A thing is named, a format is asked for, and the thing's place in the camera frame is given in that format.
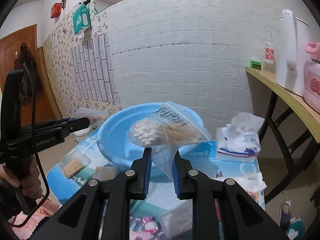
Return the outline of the person's left hand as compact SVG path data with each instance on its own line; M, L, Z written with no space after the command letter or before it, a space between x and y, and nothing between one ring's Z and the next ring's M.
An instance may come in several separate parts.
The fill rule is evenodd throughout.
M39 180L40 171L34 156L29 165L29 174L19 180L14 173L5 165L1 164L1 186L6 188L22 186L22 193L30 198L39 199L42 196L41 181Z

